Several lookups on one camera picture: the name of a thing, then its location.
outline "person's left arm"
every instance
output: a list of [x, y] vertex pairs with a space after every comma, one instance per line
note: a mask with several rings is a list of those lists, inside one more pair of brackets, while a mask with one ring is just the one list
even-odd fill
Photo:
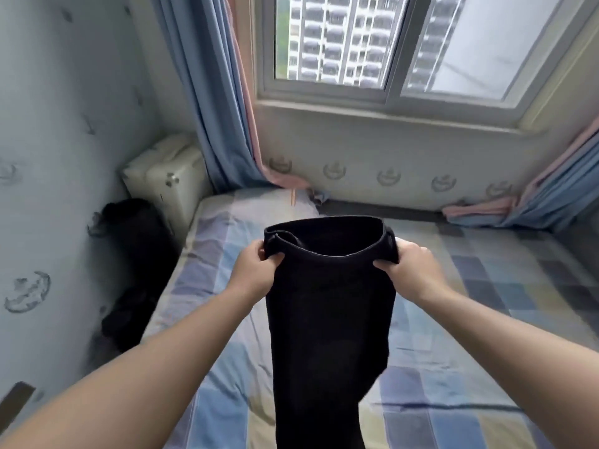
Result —
[[225, 291], [41, 408], [0, 449], [160, 449], [229, 338], [273, 285], [282, 254], [244, 249]]

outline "black pants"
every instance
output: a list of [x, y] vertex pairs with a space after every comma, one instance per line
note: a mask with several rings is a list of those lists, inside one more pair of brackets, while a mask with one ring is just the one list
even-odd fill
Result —
[[373, 260], [398, 262], [381, 219], [298, 220], [265, 230], [285, 253], [266, 296], [277, 447], [363, 449], [362, 400], [387, 366], [395, 290]]

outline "hand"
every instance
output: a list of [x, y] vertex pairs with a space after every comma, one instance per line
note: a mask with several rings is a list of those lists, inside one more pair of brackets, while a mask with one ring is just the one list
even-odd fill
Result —
[[374, 265], [389, 275], [397, 293], [415, 302], [428, 292], [450, 289], [441, 265], [429, 249], [401, 238], [395, 238], [395, 242], [400, 263], [375, 260]]
[[274, 281], [274, 270], [283, 261], [284, 254], [264, 254], [264, 241], [256, 239], [241, 251], [227, 288], [241, 293], [251, 300], [251, 304], [260, 301], [271, 289]]

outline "window sill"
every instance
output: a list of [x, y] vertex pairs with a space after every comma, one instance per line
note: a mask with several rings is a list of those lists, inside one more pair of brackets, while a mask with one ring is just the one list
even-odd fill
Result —
[[375, 120], [397, 121], [400, 123], [424, 124], [427, 126], [437, 126], [439, 128], [458, 128], [467, 130], [476, 130], [481, 132], [495, 132], [507, 135], [532, 136], [538, 132], [528, 132], [519, 128], [500, 128], [498, 126], [487, 126], [484, 124], [456, 123], [453, 121], [430, 120], [427, 118], [405, 117], [400, 115], [391, 115], [377, 111], [352, 109], [344, 107], [335, 107], [328, 105], [307, 104], [304, 102], [286, 102], [274, 99], [256, 99], [254, 105], [257, 107], [272, 107], [288, 110], [301, 110], [306, 112], [330, 113], [333, 115], [344, 115], [348, 117], [370, 118]]

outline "white suitcase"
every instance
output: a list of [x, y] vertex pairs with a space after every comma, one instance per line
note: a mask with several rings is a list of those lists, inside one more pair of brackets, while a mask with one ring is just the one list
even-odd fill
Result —
[[167, 137], [131, 161], [122, 175], [131, 196], [159, 208], [183, 246], [199, 201], [212, 195], [197, 140], [185, 134]]

